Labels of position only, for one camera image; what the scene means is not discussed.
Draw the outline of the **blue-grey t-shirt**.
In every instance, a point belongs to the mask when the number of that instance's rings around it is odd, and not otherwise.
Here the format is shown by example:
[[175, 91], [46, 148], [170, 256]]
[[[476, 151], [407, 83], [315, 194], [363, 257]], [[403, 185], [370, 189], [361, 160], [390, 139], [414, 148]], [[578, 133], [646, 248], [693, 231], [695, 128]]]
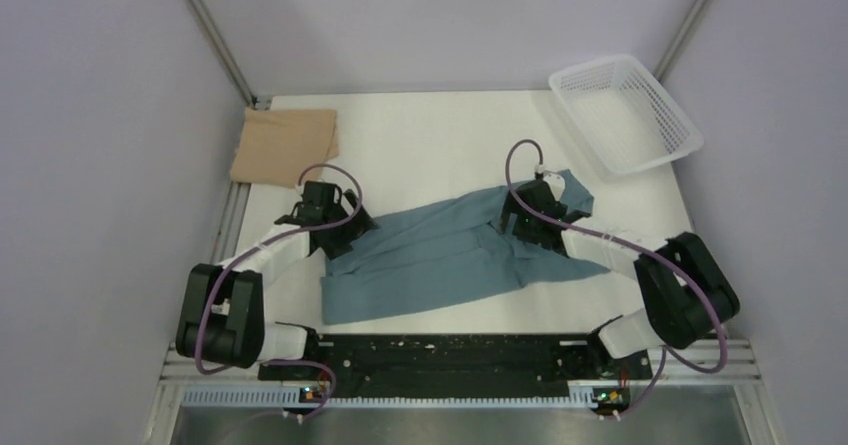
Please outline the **blue-grey t-shirt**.
[[350, 252], [325, 263], [321, 316], [341, 325], [426, 312], [541, 282], [606, 273], [497, 231], [504, 186], [383, 215]]

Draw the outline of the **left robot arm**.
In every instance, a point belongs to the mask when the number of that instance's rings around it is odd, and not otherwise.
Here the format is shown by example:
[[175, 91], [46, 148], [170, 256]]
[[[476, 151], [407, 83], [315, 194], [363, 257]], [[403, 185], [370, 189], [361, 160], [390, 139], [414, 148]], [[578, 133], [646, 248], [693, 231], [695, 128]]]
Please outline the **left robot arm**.
[[303, 325], [267, 318], [266, 291], [293, 265], [317, 251], [339, 258], [354, 241], [377, 229], [361, 188], [348, 190], [307, 181], [292, 210], [275, 220], [256, 242], [218, 263], [200, 263], [189, 272], [175, 349], [204, 374], [249, 368], [282, 360], [297, 378], [319, 369], [320, 351]]

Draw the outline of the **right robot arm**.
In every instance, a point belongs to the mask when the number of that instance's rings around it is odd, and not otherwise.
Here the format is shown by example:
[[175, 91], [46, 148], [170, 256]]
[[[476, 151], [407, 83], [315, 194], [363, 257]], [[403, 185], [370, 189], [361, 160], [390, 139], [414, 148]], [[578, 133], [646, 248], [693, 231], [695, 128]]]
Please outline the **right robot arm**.
[[612, 272], [633, 281], [642, 306], [612, 318], [587, 338], [586, 362], [612, 377], [646, 349], [684, 349], [736, 316], [739, 298], [703, 240], [691, 232], [668, 239], [610, 227], [556, 198], [550, 178], [509, 188], [497, 229], [521, 250], [540, 254], [533, 280], [559, 281]]

